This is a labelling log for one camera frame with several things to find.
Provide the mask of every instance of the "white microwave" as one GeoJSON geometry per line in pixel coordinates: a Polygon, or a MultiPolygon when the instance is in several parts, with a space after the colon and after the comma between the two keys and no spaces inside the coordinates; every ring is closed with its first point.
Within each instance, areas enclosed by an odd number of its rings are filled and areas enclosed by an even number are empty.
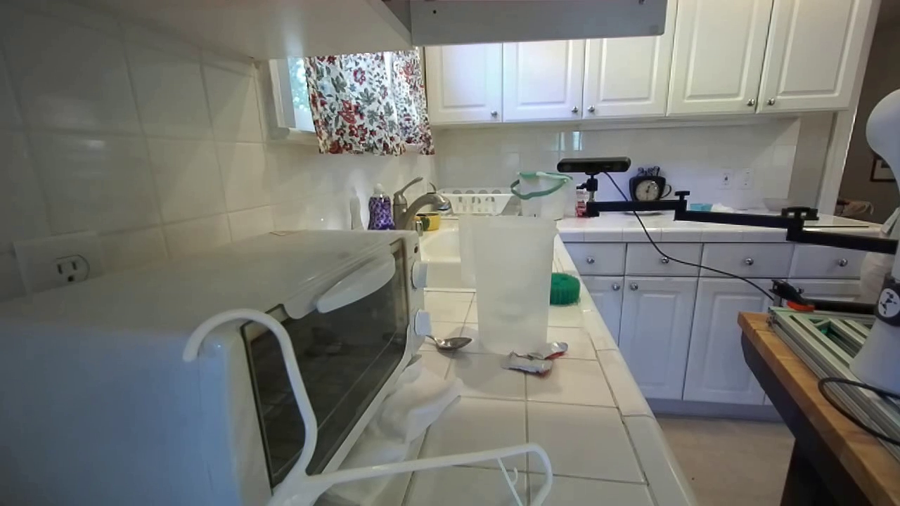
{"type": "Polygon", "coordinates": [[[272,233],[0,304],[0,503],[266,503],[304,450],[276,342],[183,361],[228,309],[290,336],[332,474],[419,344],[419,271],[414,233],[272,233]]]}

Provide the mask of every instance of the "cable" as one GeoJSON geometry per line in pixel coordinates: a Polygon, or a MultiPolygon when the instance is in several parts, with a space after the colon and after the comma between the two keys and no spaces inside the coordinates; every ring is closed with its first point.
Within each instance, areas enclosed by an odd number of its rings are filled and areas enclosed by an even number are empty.
{"type": "Polygon", "coordinates": [[[854,429],[859,429],[859,431],[869,434],[871,439],[881,439],[881,443],[885,443],[885,446],[900,448],[900,439],[885,437],[885,434],[875,431],[871,424],[862,424],[854,415],[848,415],[840,402],[834,402],[834,398],[830,395],[826,385],[844,385],[844,389],[871,391],[875,398],[881,398],[882,402],[892,402],[892,405],[900,401],[897,395],[882,391],[882,389],[875,389],[875,385],[869,385],[869,384],[854,384],[854,379],[845,379],[845,377],[820,377],[820,379],[817,379],[820,398],[824,398],[840,417],[845,417],[854,429]]]}
{"type": "MultiPolygon", "coordinates": [[[[620,187],[609,178],[609,171],[605,171],[605,178],[616,187],[618,198],[626,200],[626,194],[625,194],[620,187]]],[[[646,232],[644,219],[639,218],[639,211],[629,211],[629,214],[639,219],[639,225],[641,225],[646,243],[651,246],[651,252],[656,252],[657,256],[670,259],[672,264],[686,264],[686,268],[698,268],[698,271],[709,271],[709,273],[726,277],[726,280],[744,281],[748,288],[760,291],[760,292],[762,292],[768,301],[774,301],[776,308],[782,304],[782,298],[776,298],[774,292],[768,292],[764,288],[754,284],[754,281],[744,280],[744,277],[737,277],[737,273],[729,273],[729,271],[716,271],[716,268],[709,268],[709,264],[682,263],[682,259],[674,259],[674,256],[664,253],[664,252],[656,246],[656,239],[650,238],[650,232],[646,232]]]]}

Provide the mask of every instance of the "wooden edge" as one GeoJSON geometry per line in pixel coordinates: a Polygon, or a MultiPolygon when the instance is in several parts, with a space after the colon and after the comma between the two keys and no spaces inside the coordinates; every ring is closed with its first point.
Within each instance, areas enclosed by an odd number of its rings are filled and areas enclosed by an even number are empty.
{"type": "Polygon", "coordinates": [[[737,325],[862,496],[900,503],[900,464],[820,398],[817,377],[774,336],[768,315],[741,312],[737,325]]]}

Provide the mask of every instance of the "spoon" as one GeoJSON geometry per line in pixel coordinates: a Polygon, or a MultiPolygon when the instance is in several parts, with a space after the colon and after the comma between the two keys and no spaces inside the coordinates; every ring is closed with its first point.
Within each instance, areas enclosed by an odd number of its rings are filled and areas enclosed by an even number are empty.
{"type": "Polygon", "coordinates": [[[456,336],[456,339],[438,339],[438,342],[429,339],[429,344],[432,344],[438,353],[453,354],[453,353],[463,350],[463,346],[473,344],[473,342],[456,336]]]}

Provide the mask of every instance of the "sink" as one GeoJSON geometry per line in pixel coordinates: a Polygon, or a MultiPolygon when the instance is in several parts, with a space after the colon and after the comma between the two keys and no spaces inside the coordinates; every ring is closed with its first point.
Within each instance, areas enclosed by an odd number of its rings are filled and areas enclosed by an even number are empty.
{"type": "Polygon", "coordinates": [[[473,288],[459,253],[459,228],[440,228],[419,239],[426,288],[473,288]]]}

